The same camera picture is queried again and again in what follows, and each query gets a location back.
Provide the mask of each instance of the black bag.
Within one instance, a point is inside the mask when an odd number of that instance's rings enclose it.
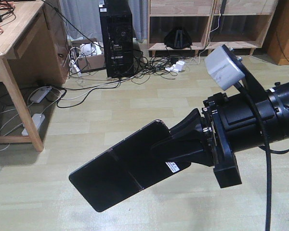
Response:
[[[184,49],[192,45],[192,39],[184,27],[175,27],[164,38],[164,44],[173,49]]]

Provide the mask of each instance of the white curtain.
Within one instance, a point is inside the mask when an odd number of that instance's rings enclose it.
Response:
[[[99,0],[60,0],[62,14],[83,34],[89,38],[102,41],[101,24],[99,18]],[[147,37],[148,0],[129,0],[133,15],[133,28],[138,40]],[[82,35],[67,24],[67,33],[77,39]]]

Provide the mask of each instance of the cardboard box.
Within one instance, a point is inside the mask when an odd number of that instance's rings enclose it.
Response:
[[[75,40],[72,41],[72,47],[80,47],[82,44],[90,43],[88,39]],[[105,57],[104,49],[101,48],[102,54],[87,56],[77,59],[77,66],[80,69],[80,72],[90,72],[94,70],[104,69],[105,68]],[[76,56],[79,56],[79,50],[74,49],[73,52],[76,52]]]

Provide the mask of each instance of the black computer tower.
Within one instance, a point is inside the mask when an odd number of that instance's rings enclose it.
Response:
[[[100,0],[99,11],[107,76],[133,76],[132,14],[127,0]]]

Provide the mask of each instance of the laminate floor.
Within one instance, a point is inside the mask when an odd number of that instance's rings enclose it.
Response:
[[[289,82],[289,66],[250,56],[243,56],[243,63],[265,89]],[[101,82],[92,79],[105,80],[105,70],[71,78],[64,86]],[[141,85],[127,81],[117,89],[93,91],[77,107],[55,108],[44,128],[42,153],[31,144],[0,152],[0,231],[264,230],[266,165],[259,148],[236,153],[242,185],[220,189],[211,167],[192,164],[103,213],[95,212],[68,180],[73,170],[150,121],[158,118],[171,128],[220,91],[202,60],[199,65],[190,62],[172,80],[151,76]],[[237,91],[231,88],[227,94]],[[66,98],[78,95],[72,92]],[[278,150],[288,147],[289,140],[272,144]],[[289,231],[289,153],[273,154],[272,168],[271,230]]]

